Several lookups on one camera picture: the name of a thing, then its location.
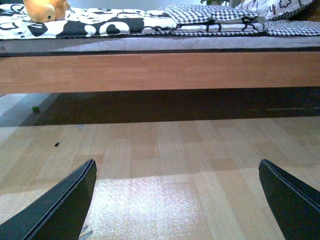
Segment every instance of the checkered blanket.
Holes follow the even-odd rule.
[[[320,22],[316,21],[268,21],[265,31],[270,36],[320,36]]]
[[[178,25],[208,21],[224,24],[265,22],[264,17],[256,11],[220,5],[169,4],[160,10],[166,12]]]

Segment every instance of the white wall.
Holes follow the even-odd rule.
[[[67,0],[75,8],[156,10],[167,4],[201,4],[200,0]]]

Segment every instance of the white pillow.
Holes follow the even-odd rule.
[[[268,21],[289,19],[315,0],[245,0],[236,9],[257,11]]]

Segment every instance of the plush toy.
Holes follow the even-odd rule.
[[[45,23],[63,20],[70,9],[67,0],[23,0],[25,9],[32,21]]]

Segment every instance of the black object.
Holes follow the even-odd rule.
[[[77,240],[87,216],[97,178],[90,159],[0,225],[0,240]]]
[[[286,240],[320,240],[320,192],[264,159],[260,182]]]

